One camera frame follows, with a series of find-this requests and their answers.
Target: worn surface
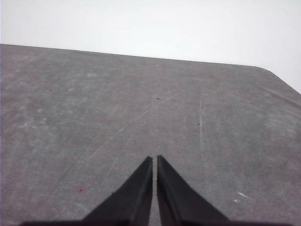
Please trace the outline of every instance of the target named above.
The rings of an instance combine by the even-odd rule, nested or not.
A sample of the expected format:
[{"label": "worn surface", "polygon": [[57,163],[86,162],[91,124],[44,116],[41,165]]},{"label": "worn surface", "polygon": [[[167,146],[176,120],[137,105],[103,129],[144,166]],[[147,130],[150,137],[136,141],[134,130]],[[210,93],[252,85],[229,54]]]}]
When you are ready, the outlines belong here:
[{"label": "worn surface", "polygon": [[81,219],[157,154],[230,219],[301,225],[301,95],[273,73],[1,46],[1,225]]}]

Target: white speck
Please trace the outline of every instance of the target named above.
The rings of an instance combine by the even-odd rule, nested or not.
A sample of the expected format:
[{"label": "white speck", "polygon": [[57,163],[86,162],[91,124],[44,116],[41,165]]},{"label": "white speck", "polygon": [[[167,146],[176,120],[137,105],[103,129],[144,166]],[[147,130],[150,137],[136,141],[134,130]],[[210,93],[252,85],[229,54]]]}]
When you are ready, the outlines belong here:
[{"label": "white speck", "polygon": [[245,198],[247,198],[247,199],[250,199],[250,197],[249,197],[249,196],[247,196],[247,195],[245,195],[244,193],[237,192],[237,194],[239,194],[240,196],[243,196],[243,197],[245,197]]}]

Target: white wall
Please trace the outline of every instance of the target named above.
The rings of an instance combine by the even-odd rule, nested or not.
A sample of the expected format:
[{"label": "white wall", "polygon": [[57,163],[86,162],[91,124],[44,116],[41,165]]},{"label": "white wall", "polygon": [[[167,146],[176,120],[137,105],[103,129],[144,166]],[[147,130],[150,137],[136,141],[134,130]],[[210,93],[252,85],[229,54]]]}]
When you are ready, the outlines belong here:
[{"label": "white wall", "polygon": [[254,65],[301,93],[301,0],[1,0],[1,42]]}]

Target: white scratch mark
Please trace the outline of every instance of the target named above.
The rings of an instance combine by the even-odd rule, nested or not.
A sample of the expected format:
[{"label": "white scratch mark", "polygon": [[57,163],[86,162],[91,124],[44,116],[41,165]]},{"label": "white scratch mark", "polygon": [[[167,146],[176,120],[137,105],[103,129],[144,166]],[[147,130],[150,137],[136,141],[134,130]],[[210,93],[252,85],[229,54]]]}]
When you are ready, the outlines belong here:
[{"label": "white scratch mark", "polygon": [[105,181],[105,180],[106,180],[106,178],[108,177],[109,173],[110,173],[110,172],[111,172],[111,170],[114,168],[114,166],[115,166],[115,163],[117,162],[117,159],[118,159],[118,156],[116,156],[116,158],[114,159],[114,162],[112,163],[112,165],[111,165],[110,169],[107,171],[106,175],[104,176],[104,178],[103,178],[103,181]]},{"label": "white scratch mark", "polygon": [[75,203],[75,205],[77,205],[78,207],[80,207],[82,210],[89,212],[90,210],[87,209],[87,207],[85,207],[84,205],[80,204],[80,203]]},{"label": "white scratch mark", "polygon": [[237,192],[237,194],[239,194],[240,196],[245,197],[246,199],[251,199],[249,196],[245,195],[244,193]]}]

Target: scratch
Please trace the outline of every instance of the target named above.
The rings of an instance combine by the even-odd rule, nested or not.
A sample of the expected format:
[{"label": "scratch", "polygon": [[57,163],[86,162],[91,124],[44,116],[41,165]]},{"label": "scratch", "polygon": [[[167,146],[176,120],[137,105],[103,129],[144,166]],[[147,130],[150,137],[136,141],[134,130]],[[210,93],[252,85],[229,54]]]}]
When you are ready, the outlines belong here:
[{"label": "scratch", "polygon": [[78,207],[80,207],[82,210],[89,212],[90,210],[88,210],[84,205],[80,204],[80,203],[75,203],[75,205],[77,205]]},{"label": "scratch", "polygon": [[237,192],[237,194],[239,194],[240,196],[243,196],[247,199],[251,199],[249,196],[245,195],[244,193],[241,193],[241,192]]},{"label": "scratch", "polygon": [[200,155],[202,158],[202,168],[203,168],[203,173],[205,178],[207,178],[206,176],[206,170],[205,170],[205,156],[203,153],[203,130],[202,130],[202,126],[203,126],[203,109],[202,109],[202,96],[199,100],[199,142],[200,142]]}]

